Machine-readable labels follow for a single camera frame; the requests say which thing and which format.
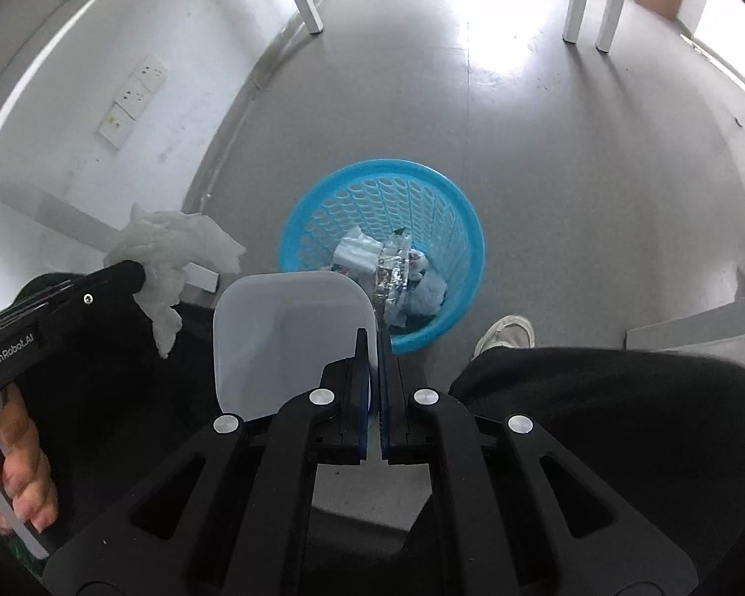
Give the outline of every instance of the trash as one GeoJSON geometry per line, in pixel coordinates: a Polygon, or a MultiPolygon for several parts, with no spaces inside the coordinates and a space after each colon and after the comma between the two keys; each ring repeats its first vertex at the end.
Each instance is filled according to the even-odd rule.
{"type": "Polygon", "coordinates": [[[182,319],[173,306],[187,280],[183,268],[193,262],[218,273],[239,273],[243,253],[245,247],[206,215],[147,213],[133,204],[129,224],[105,256],[105,266],[122,260],[143,264],[146,281],[133,297],[151,320],[160,356],[167,358],[182,329],[182,319]]]}
{"type": "Polygon", "coordinates": [[[373,274],[378,268],[378,256],[382,248],[382,243],[365,235],[361,228],[355,226],[339,240],[331,261],[340,268],[373,274]]]}
{"type": "Polygon", "coordinates": [[[432,268],[409,293],[405,311],[409,316],[435,316],[439,313],[447,293],[447,282],[432,268]]]}
{"type": "Polygon", "coordinates": [[[406,228],[380,243],[355,226],[334,250],[330,271],[354,280],[372,301],[379,324],[406,327],[409,317],[439,313],[447,283],[431,268],[428,256],[411,244],[406,228]]]}
{"type": "Polygon", "coordinates": [[[427,259],[427,255],[417,248],[411,248],[408,252],[408,281],[419,282],[422,279],[425,271],[431,266],[431,263],[427,259]]]}
{"type": "Polygon", "coordinates": [[[403,304],[408,286],[408,253],[411,250],[411,234],[405,228],[389,236],[378,258],[372,288],[372,307],[378,322],[393,327],[405,327],[403,304]]]}

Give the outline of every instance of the crumpled plastic wrapper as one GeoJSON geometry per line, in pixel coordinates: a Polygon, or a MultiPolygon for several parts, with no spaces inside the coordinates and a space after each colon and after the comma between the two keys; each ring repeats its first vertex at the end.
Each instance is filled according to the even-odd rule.
{"type": "Polygon", "coordinates": [[[404,310],[410,316],[435,316],[442,309],[446,293],[447,282],[429,268],[419,284],[408,293],[404,310]]]}
{"type": "Polygon", "coordinates": [[[206,215],[147,213],[133,204],[129,224],[105,256],[105,266],[123,260],[143,264],[146,281],[133,298],[151,320],[161,358],[167,358],[182,329],[182,319],[172,308],[187,282],[183,268],[193,262],[218,273],[239,273],[243,253],[245,247],[206,215]]]}
{"type": "Polygon", "coordinates": [[[383,243],[378,257],[378,269],[372,285],[372,307],[379,324],[393,327],[406,326],[403,305],[408,286],[411,235],[405,228],[395,231],[383,243]]]}

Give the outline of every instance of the blue plastic basket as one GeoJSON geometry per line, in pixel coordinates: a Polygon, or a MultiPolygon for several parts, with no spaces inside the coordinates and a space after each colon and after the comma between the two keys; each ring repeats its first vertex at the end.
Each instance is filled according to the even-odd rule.
{"type": "Polygon", "coordinates": [[[442,310],[419,330],[392,336],[395,354],[418,350],[465,314],[480,286],[485,242],[472,204],[443,174],[411,161],[376,158],[330,174],[292,211],[279,245],[282,271],[311,271],[331,264],[340,238],[354,226],[385,240],[410,228],[447,281],[442,310]]]}

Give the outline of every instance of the white tissue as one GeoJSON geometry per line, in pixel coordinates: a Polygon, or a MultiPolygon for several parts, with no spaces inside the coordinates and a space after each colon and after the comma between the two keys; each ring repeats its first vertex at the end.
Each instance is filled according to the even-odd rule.
{"type": "Polygon", "coordinates": [[[133,204],[129,224],[105,256],[105,266],[123,260],[143,264],[146,281],[133,297],[151,320],[157,350],[167,358],[182,329],[182,319],[172,307],[187,280],[183,268],[193,262],[218,273],[239,273],[243,253],[245,247],[206,215],[147,213],[133,204]]]}
{"type": "Polygon", "coordinates": [[[378,256],[382,248],[382,243],[354,226],[339,240],[334,250],[333,262],[354,272],[373,274],[378,268],[378,256]]]}

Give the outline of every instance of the human hand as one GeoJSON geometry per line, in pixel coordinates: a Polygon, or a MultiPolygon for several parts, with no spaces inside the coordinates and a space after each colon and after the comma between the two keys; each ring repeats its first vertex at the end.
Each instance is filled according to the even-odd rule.
{"type": "MultiPolygon", "coordinates": [[[[58,518],[58,491],[50,477],[50,462],[39,446],[39,432],[28,416],[16,385],[8,386],[8,400],[0,411],[0,441],[11,450],[2,469],[3,487],[14,513],[44,531],[58,518]]],[[[0,533],[11,527],[0,515],[0,533]]]]}

